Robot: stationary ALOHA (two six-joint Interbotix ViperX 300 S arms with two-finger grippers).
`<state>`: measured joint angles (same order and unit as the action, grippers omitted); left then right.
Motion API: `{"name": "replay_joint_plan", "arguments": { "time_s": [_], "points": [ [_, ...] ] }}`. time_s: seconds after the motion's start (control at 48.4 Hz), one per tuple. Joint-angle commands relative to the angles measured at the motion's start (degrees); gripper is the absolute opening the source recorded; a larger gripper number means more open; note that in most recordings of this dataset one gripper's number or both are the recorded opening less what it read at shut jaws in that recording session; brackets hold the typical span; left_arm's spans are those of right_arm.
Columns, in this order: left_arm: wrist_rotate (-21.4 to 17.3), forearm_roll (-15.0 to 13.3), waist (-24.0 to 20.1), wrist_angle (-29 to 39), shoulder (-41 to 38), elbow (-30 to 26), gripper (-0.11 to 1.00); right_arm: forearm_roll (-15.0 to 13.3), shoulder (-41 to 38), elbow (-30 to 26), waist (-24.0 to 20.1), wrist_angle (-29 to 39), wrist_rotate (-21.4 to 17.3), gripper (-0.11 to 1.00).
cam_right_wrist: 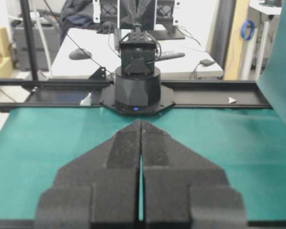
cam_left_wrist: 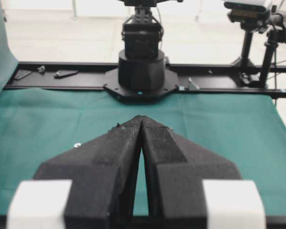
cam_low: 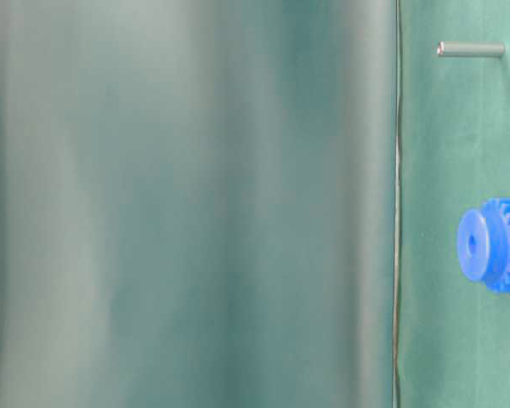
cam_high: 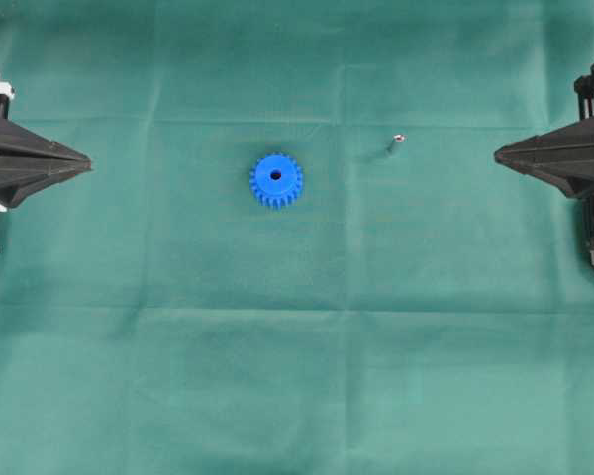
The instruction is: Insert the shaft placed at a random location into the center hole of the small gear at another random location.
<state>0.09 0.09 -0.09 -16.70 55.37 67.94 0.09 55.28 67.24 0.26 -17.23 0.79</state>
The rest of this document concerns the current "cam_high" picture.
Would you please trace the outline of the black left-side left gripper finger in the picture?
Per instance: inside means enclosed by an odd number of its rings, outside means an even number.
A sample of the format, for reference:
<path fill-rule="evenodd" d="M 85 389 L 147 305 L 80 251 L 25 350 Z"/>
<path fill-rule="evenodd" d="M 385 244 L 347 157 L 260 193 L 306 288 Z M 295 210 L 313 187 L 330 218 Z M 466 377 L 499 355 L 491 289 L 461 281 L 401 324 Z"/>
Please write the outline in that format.
<path fill-rule="evenodd" d="M 90 162 L 0 158 L 0 204 L 16 208 L 29 196 L 90 170 Z"/>
<path fill-rule="evenodd" d="M 89 163 L 90 159 L 61 143 L 45 139 L 0 117 L 0 153 Z"/>

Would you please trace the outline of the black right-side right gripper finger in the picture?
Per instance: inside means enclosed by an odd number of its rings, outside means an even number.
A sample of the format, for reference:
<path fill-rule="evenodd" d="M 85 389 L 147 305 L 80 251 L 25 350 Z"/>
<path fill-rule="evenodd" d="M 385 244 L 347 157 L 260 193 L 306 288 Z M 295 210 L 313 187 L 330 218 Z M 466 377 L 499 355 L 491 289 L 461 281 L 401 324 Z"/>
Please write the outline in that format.
<path fill-rule="evenodd" d="M 562 165 L 577 165 L 586 171 L 594 162 L 594 117 L 505 145 L 494 152 L 494 158 L 519 171 Z"/>
<path fill-rule="evenodd" d="M 594 195 L 594 160 L 532 163 L 516 161 L 512 168 L 557 188 L 570 199 Z"/>

